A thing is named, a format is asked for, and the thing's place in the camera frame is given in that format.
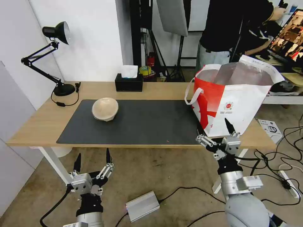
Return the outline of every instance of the desk lamp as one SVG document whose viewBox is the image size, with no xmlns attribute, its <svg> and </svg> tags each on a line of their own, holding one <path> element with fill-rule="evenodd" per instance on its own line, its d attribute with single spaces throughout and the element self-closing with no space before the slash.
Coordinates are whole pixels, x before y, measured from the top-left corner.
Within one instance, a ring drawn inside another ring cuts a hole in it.
<svg viewBox="0 0 303 227">
<path fill-rule="evenodd" d="M 42 74 L 46 78 L 50 79 L 51 81 L 56 83 L 56 87 L 54 88 L 53 93 L 56 96 L 67 96 L 72 94 L 76 89 L 73 85 L 71 84 L 64 84 L 60 78 L 52 76 L 41 69 L 35 67 L 33 63 L 40 58 L 43 58 L 44 56 L 52 53 L 53 51 L 58 49 L 59 42 L 56 41 L 56 38 L 62 41 L 63 43 L 68 45 L 68 42 L 70 41 L 70 36 L 69 36 L 69 27 L 65 21 L 60 22 L 56 27 L 43 27 L 42 28 L 43 34 L 48 37 L 52 42 L 48 44 L 47 46 L 43 47 L 42 49 L 36 51 L 35 53 L 24 57 L 21 59 L 22 64 L 30 67 L 31 69 L 35 70 L 36 72 Z M 49 48 L 53 47 L 52 50 L 48 51 L 45 54 L 42 55 L 36 55 L 39 52 Z"/>
</svg>

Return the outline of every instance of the black desk mat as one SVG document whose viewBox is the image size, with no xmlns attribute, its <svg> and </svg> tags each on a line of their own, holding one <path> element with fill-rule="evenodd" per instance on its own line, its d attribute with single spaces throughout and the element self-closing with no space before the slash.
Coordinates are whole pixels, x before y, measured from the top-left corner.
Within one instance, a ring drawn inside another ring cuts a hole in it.
<svg viewBox="0 0 303 227">
<path fill-rule="evenodd" d="M 197 144 L 199 122 L 184 100 L 117 100 L 112 121 L 92 115 L 96 100 L 82 100 L 57 143 Z"/>
</svg>

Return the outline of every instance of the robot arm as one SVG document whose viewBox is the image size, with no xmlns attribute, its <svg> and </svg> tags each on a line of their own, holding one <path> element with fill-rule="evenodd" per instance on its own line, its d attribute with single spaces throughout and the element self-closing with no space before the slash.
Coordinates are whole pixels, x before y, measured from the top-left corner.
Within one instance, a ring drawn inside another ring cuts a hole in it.
<svg viewBox="0 0 303 227">
<path fill-rule="evenodd" d="M 208 151 L 213 152 L 218 161 L 218 174 L 226 205 L 225 214 L 231 227 L 268 227 L 270 218 L 264 204 L 251 194 L 252 189 L 263 186 L 259 176 L 243 176 L 243 169 L 238 165 L 235 154 L 241 141 L 239 133 L 225 119 L 230 135 L 211 139 L 199 135 L 196 141 Z"/>
<path fill-rule="evenodd" d="M 73 191 L 79 195 L 81 206 L 76 212 L 77 222 L 63 227 L 104 227 L 101 205 L 102 186 L 107 183 L 114 169 L 109 149 L 107 149 L 106 162 L 101 171 L 79 174 L 81 164 L 81 154 L 79 154 L 70 176 L 73 178 L 71 183 Z"/>
</svg>

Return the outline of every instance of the tissue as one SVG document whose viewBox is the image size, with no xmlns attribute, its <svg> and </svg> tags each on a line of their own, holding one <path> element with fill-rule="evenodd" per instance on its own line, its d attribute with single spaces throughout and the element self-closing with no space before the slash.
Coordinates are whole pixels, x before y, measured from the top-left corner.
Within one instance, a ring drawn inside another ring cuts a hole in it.
<svg viewBox="0 0 303 227">
<path fill-rule="evenodd" d="M 138 75 L 138 66 L 124 65 L 122 66 L 122 78 L 136 78 Z"/>
</svg>

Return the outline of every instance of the white shelf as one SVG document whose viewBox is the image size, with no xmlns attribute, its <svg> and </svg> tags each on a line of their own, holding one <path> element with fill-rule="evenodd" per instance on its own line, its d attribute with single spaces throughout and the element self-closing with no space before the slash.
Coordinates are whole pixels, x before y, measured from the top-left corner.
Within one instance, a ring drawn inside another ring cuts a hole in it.
<svg viewBox="0 0 303 227">
<path fill-rule="evenodd" d="M 303 105 L 303 96 L 266 96 L 262 104 Z"/>
</svg>

